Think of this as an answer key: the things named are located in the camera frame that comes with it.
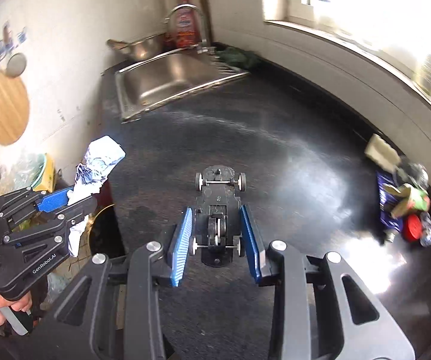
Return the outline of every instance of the stainless steel sink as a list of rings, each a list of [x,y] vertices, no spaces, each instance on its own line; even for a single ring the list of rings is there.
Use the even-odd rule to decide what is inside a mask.
[[[246,74],[195,49],[166,52],[115,74],[122,119],[133,119],[192,91]]]

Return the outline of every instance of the tiled floor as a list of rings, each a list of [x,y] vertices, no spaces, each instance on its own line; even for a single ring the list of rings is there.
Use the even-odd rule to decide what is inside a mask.
[[[77,257],[69,257],[60,264],[54,272],[57,275],[63,276],[68,280],[72,280],[73,277],[79,273],[82,267],[89,261],[91,254],[91,249],[89,247],[89,236],[87,231],[84,231],[80,237],[79,254]]]

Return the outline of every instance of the red bottle cap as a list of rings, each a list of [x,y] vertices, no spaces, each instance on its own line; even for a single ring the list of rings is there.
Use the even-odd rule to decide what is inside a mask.
[[[406,218],[406,222],[403,226],[403,237],[409,241],[414,242],[418,240],[422,235],[422,223],[415,214],[410,214]]]

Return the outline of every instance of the blue package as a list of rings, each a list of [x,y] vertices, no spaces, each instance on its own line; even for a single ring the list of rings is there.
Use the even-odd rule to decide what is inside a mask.
[[[384,211],[384,206],[390,204],[395,206],[398,200],[390,195],[390,193],[385,192],[382,184],[395,185],[392,175],[387,172],[377,172],[377,185],[379,186],[379,198],[380,198],[380,221],[387,229],[394,229],[398,232],[402,231],[403,219],[394,219],[391,217],[389,212]]]

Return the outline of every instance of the metal bowl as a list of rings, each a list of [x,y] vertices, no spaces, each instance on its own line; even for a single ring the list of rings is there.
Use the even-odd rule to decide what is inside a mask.
[[[163,33],[136,40],[132,43],[109,39],[107,46],[135,62],[142,62],[162,53],[163,39]]]

